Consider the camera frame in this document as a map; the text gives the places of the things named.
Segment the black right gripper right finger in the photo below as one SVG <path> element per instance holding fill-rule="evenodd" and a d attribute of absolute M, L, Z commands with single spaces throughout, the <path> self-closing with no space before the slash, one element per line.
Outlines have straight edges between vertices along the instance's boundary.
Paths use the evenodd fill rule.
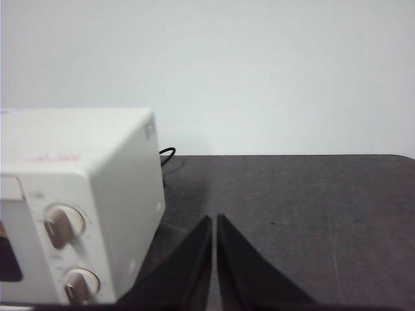
<path fill-rule="evenodd" d="M 217 216 L 217 269 L 225 310 L 316 308 L 316 301 L 267 262 L 224 214 Z"/>

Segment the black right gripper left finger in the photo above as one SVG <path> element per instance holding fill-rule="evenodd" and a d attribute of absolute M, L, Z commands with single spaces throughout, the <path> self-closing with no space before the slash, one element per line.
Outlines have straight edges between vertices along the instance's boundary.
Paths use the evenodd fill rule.
<path fill-rule="evenodd" d="M 120 299 L 117 309 L 205 310 L 212 237 L 212 219 L 205 216 L 163 263 Z"/>

